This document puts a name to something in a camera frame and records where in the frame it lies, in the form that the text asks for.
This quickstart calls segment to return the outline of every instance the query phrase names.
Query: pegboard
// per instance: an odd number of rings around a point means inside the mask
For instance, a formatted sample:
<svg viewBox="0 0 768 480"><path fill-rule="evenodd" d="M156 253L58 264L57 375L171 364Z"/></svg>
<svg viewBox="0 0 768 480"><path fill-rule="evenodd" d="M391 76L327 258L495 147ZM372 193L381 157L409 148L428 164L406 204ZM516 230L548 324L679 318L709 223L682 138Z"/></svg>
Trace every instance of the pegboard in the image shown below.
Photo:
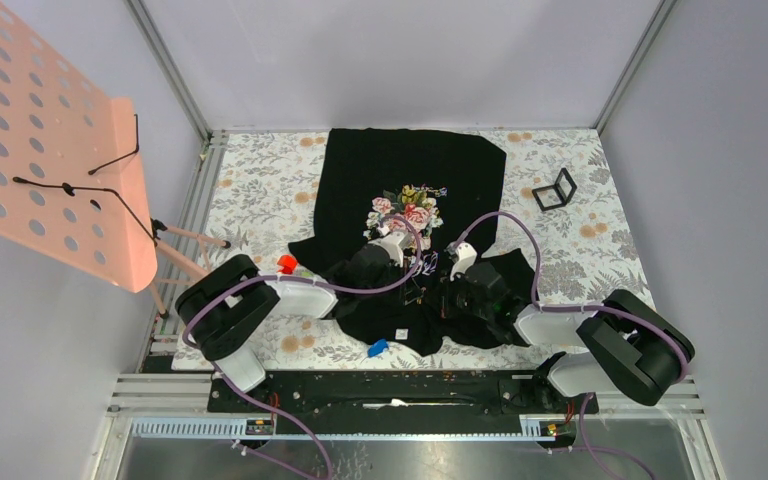
<svg viewBox="0 0 768 480"><path fill-rule="evenodd" d="M14 177L116 190L150 228L131 101L110 99L0 2L0 235L136 292L154 243L109 192L44 189Z"/></svg>

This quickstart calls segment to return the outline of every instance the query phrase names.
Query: floral tablecloth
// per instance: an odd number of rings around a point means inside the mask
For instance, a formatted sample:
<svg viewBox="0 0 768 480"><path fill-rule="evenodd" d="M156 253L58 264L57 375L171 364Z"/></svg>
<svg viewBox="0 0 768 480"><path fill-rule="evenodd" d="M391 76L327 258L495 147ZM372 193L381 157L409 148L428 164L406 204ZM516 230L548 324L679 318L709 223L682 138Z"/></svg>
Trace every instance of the floral tablecloth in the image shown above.
<svg viewBox="0 0 768 480"><path fill-rule="evenodd" d="M465 131L507 152L502 209L529 225L543 252L541 295L550 303L591 302L626 288L651 304L602 145L595 130ZM277 270L287 243L313 235L313 206L325 158L327 132L242 133L230 136L205 233L233 248L210 251L216 265L237 253L264 272ZM551 184L566 167L578 185L570 205L541 213L531 190ZM491 256L522 247L525 235L500 220ZM266 369L530 369L563 346L502 346L490 350L445 339L438 353L421 357L391 344L367 358L367 346L335 321L268 317L248 341ZM178 340L174 370L210 370L201 354Z"/></svg>

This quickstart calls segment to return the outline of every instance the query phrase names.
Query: black elastic cord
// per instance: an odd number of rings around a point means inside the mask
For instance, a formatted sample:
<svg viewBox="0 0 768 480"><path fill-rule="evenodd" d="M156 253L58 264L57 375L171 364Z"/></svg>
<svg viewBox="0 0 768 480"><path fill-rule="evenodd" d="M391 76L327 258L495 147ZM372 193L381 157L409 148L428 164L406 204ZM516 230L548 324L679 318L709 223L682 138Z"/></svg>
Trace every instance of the black elastic cord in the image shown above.
<svg viewBox="0 0 768 480"><path fill-rule="evenodd" d="M140 228L143 229L143 232L145 232L145 234L148 235L148 238L150 238L151 241L154 243L154 245L157 246L157 240L155 240L154 235L152 235L151 232L149 231L149 229L146 228L145 225L143 225L143 222L141 222L140 219L137 217L137 214L134 213L133 210L131 210L131 207L128 205L127 202L125 202L125 200L122 198L122 196L119 195L119 192L117 192L116 190L113 190L112 188L73 187L72 185L69 185L66 182L63 182L63 184L61 184L61 185L46 185L44 183L32 182L32 181L26 180L26 179L24 179L22 177L13 177L13 181L16 182L16 183L24 183L24 184L33 185L35 187L40 187L40 188L58 188L58 189L63 190L64 192L66 192L66 195L69 195L70 197L74 197L75 196L75 190L86 190L86 191L89 191L89 192L107 192L107 193L112 193L113 195L116 195L116 198L118 198L119 202L121 202L122 205L125 206L125 208L128 210L128 213L130 213L131 216L134 218L134 220L136 220L137 223L140 224Z"/></svg>
<svg viewBox="0 0 768 480"><path fill-rule="evenodd" d="M140 151L140 117L137 116L136 113L134 114L134 123L136 123L136 125L137 125L137 146L134 148L134 151L132 151L131 153L126 153L125 155L122 155L119 158L115 158L115 159L105 163L104 165L99 165L99 166L93 168L92 170L90 170L89 172L87 172L88 174L95 175L96 172L98 172L102 168L109 167L110 165L113 165L116 162L122 161L122 160L124 160L124 159L126 159L126 158L128 158L130 156L133 156L133 155L136 155L137 153L139 153L139 151Z"/></svg>

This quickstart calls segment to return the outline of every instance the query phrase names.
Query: gray floor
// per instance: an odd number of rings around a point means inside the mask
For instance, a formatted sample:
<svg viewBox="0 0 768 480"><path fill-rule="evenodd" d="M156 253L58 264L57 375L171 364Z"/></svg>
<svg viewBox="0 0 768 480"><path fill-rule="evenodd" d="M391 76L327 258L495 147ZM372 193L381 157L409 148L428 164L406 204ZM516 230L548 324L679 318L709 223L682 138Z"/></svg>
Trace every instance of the gray floor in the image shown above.
<svg viewBox="0 0 768 480"><path fill-rule="evenodd" d="M623 449L646 463L659 480L692 479L678 431L666 420L588 420L593 445ZM121 480L296 480L261 459L241 457L229 442L132 439ZM608 479L587 452L542 453L525 442L328 442L335 480ZM325 475L311 442L272 442L263 452ZM622 478L646 479L634 463L603 456Z"/></svg>

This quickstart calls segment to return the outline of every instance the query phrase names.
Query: gray wall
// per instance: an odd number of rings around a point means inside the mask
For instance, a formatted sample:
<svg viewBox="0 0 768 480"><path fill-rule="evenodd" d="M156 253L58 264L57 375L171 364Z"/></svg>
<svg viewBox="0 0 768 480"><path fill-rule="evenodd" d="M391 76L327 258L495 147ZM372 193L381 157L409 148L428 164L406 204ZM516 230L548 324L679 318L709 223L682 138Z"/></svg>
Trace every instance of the gray wall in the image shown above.
<svg viewBox="0 0 768 480"><path fill-rule="evenodd" d="M133 99L152 213L174 222L199 142L124 3L6 3L108 95ZM0 479L80 477L150 307L0 238Z"/></svg>
<svg viewBox="0 0 768 480"><path fill-rule="evenodd" d="M679 2L603 141L728 478L768 478L768 2Z"/></svg>
<svg viewBox="0 0 768 480"><path fill-rule="evenodd" d="M214 128L592 125L658 0L146 0Z"/></svg>

